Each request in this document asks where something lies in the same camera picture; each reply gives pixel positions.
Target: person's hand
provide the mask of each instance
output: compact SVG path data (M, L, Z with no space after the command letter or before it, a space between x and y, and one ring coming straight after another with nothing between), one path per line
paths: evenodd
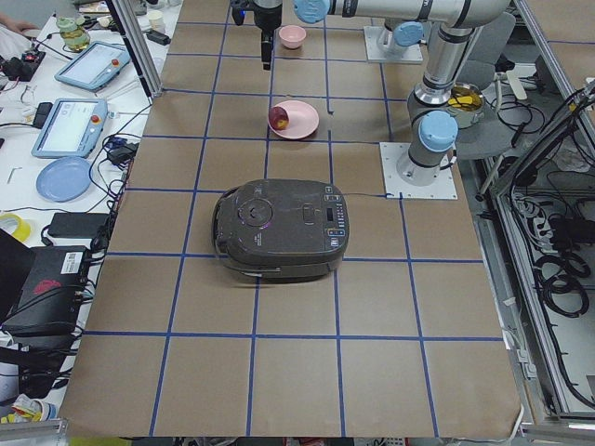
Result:
M37 26L25 20L7 20L5 26L15 33L23 34L27 30L37 30Z

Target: table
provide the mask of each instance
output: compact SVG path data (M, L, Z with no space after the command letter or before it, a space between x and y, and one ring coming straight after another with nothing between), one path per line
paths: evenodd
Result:
M171 34L176 26L180 7L167 7L163 9L166 32ZM140 26L149 27L146 17L139 18ZM62 51L62 39L59 35L53 35L49 40L45 36L57 31L55 19L50 18L46 26L40 32L40 40L46 45ZM101 41L113 44L121 44L122 38L118 33L105 30L90 31L91 41ZM160 46L153 42L147 42L155 63L163 68L163 62L168 50L167 46ZM67 59L55 52L41 46L46 51L38 72L29 83L9 82L7 91L0 94L0 122L22 122L23 110L36 106L39 102L55 101L57 98L105 98L108 101L110 117L107 119L100 140L118 131L124 124L135 115L139 115L130 121L126 126L127 133L141 135L147 121L148 109L151 103L148 101L139 84L136 71L130 63L124 67L120 75L115 78L107 87L98 93L91 93L69 85L64 85L54 79L54 74L60 70ZM31 148L39 135L39 130L28 127L2 127L0 137L6 140L0 150L0 211L11 211L25 219L32 226L32 235L26 240L28 246L41 245L41 229L47 225L54 213L64 212L85 212L95 204L93 212L107 212L109 207L105 193L94 186L91 186L80 197L67 203L53 203L41 197L35 189L35 179L41 170L53 160L34 158L31 155ZM97 159L98 162L105 158L100 152L99 145L88 156L89 161ZM95 164L93 178L100 182L99 172ZM123 173L110 163L101 165L101 174L111 181L121 178ZM87 244L89 241L76 241L74 243ZM56 244L73 244L72 240L56 240ZM90 277L94 280L99 272L98 267L92 267ZM89 305L82 306L79 314L79 321L84 324L88 315ZM67 358L62 370L67 370L73 365L73 358ZM48 402L61 405L64 396L64 389L52 390L46 397Z
M284 22L297 22L289 7ZM388 200L377 143L410 140L422 67L365 61L370 19L327 18L262 71L259 30L186 2L60 415L75 436L506 437L519 398L463 198ZM268 108L309 102L280 140ZM279 284L224 269L219 195L262 177L348 194L339 270Z

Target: apple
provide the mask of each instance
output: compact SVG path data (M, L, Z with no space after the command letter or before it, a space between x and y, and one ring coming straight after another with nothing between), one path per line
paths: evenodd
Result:
M269 124L275 130L285 130L289 125L289 115L283 107L272 107L269 110Z

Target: metal mounting plate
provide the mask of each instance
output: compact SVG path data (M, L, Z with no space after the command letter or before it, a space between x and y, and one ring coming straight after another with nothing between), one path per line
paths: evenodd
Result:
M365 50L369 62L407 63L419 65L424 61L419 45L409 46L401 54L392 54L378 47L377 40L382 31L381 26L364 26Z
M384 174L384 190L389 198L421 198L427 200L456 200L455 181L450 169L441 170L436 180L428 186L419 187L404 181L397 173L397 161L409 150L409 143L381 142L380 156ZM441 165L447 165L444 156Z

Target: paper cup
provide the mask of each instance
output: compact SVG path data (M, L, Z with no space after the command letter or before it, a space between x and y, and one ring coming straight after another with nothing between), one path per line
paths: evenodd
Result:
M147 12L147 19L151 24L151 28L158 31L159 33L165 32L164 13L157 10L151 10Z

